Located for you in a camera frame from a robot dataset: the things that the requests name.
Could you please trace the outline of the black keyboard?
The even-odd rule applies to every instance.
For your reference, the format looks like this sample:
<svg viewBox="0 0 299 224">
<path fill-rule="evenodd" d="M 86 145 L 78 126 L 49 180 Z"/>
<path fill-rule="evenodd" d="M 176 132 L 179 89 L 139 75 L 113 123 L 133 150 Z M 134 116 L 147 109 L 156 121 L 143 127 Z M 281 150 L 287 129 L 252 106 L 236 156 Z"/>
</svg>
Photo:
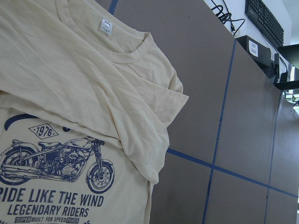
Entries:
<svg viewBox="0 0 299 224">
<path fill-rule="evenodd" d="M 246 0 L 245 14 L 276 48 L 283 46 L 284 30 L 261 0 Z"/>
</svg>

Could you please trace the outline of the cream long-sleeve graphic shirt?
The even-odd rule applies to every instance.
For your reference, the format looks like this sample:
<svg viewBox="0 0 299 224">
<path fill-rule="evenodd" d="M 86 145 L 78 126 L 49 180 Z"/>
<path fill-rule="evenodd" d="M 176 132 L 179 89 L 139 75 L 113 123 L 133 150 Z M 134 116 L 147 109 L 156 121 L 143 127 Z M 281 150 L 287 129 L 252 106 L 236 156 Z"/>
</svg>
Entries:
<svg viewBox="0 0 299 224">
<path fill-rule="evenodd" d="M 151 34 L 95 1 L 1 1 L 1 223 L 149 223 L 187 100 Z"/>
</svg>

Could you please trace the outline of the black box with label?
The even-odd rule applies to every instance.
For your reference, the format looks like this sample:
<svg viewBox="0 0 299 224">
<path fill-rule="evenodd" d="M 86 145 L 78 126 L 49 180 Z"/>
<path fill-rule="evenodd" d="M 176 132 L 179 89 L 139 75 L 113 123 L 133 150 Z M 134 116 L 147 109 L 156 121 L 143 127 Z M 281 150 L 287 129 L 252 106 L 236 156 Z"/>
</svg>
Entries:
<svg viewBox="0 0 299 224">
<path fill-rule="evenodd" d="M 271 60 L 270 48 L 263 46 L 248 35 L 238 37 L 236 40 L 260 68 L 271 67 L 273 61 Z"/>
</svg>

